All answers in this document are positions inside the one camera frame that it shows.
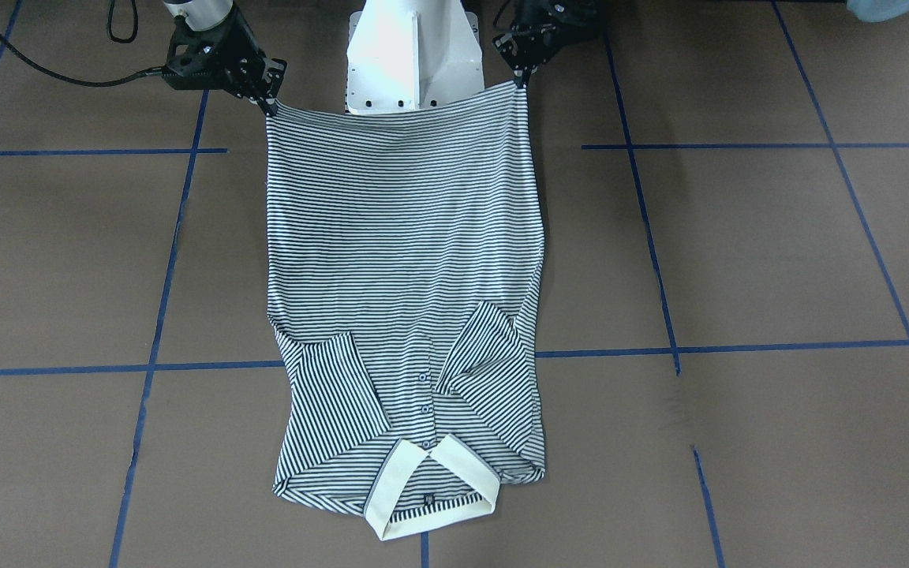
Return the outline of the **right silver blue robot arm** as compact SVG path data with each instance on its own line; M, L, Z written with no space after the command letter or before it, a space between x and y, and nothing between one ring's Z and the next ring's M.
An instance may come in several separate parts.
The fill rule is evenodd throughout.
M234 1L166 1L174 16L162 77L176 91L216 90L245 99L273 118L287 62L257 44Z

